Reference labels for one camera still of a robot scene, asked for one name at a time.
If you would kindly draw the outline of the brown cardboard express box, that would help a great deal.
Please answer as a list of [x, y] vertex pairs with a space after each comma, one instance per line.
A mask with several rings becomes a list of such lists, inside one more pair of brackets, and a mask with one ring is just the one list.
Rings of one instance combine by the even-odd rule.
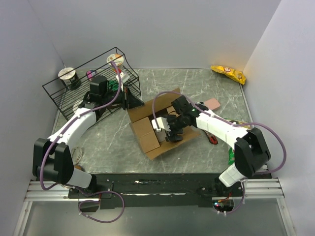
[[155, 130], [152, 105], [155, 106], [156, 117], [175, 114], [175, 109], [171, 102], [179, 97], [178, 94], [168, 93], [160, 95], [156, 101], [150, 100], [143, 106], [128, 110], [130, 118], [130, 127], [135, 135], [141, 151], [153, 160], [174, 148], [198, 137], [199, 132], [191, 127], [185, 127], [181, 136], [183, 139], [176, 142], [166, 141], [166, 132], [164, 129]]

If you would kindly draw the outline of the red black utility knife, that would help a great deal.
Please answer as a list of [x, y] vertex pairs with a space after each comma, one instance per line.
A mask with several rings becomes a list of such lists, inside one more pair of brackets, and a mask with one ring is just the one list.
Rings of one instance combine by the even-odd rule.
[[208, 131], [204, 131], [206, 137], [208, 138], [208, 141], [213, 144], [213, 145], [217, 145], [218, 144], [218, 140], [216, 138], [215, 135], [213, 135], [212, 133], [208, 132]]

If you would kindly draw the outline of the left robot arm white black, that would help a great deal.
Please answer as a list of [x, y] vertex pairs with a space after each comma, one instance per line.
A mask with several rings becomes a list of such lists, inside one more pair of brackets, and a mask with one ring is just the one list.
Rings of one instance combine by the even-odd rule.
[[121, 72], [114, 80], [94, 76], [72, 118], [47, 139], [34, 143], [32, 173], [40, 181], [43, 190], [45, 180], [55, 184], [75, 186], [87, 198], [97, 193], [96, 176], [74, 167], [71, 150], [81, 136], [102, 117], [111, 106], [124, 110], [142, 106], [144, 103], [131, 93], [131, 78]]

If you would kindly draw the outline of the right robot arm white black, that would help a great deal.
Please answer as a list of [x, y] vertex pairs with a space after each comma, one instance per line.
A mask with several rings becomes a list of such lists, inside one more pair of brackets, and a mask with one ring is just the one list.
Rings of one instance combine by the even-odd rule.
[[168, 142], [181, 141], [183, 129], [193, 126], [213, 134], [234, 150], [234, 163], [216, 179], [215, 190], [219, 195], [226, 196], [235, 183], [252, 177], [270, 160], [270, 151], [258, 128], [238, 127], [217, 116], [203, 103], [192, 105], [183, 95], [171, 105], [178, 115], [168, 115], [163, 121]]

